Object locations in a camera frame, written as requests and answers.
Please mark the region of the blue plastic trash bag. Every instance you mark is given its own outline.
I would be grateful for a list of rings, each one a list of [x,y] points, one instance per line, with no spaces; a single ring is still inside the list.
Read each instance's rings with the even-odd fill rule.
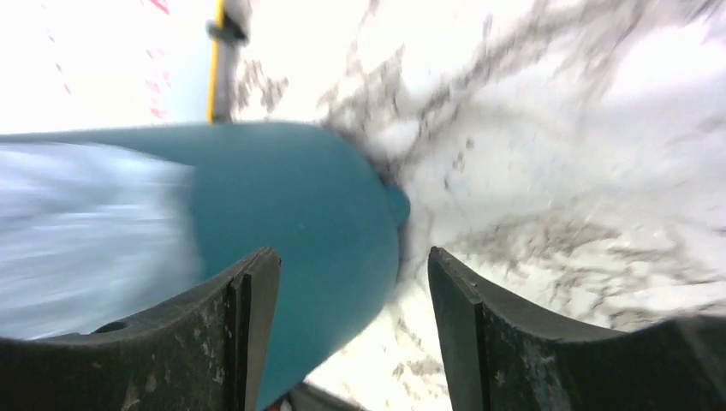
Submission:
[[[2,145],[2,336],[88,333],[193,287],[192,182],[116,146]]]

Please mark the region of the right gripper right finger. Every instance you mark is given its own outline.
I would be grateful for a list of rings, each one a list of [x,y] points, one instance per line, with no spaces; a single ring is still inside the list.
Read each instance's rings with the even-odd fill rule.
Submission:
[[[440,247],[428,277],[455,410],[722,410],[725,320],[589,325],[492,283]]]

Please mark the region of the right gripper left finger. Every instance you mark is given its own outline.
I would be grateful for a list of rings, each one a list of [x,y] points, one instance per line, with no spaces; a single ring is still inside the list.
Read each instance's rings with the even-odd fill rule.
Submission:
[[[281,261],[268,247],[87,335],[1,341],[4,410],[252,410]]]

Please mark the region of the teal plastic trash bin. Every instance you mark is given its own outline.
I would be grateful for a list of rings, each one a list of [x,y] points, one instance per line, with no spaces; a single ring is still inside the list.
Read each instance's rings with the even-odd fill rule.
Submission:
[[[360,334],[389,298],[410,204],[342,137],[293,122],[10,134],[4,143],[99,143],[192,166],[205,280],[263,247],[280,280],[262,410]]]

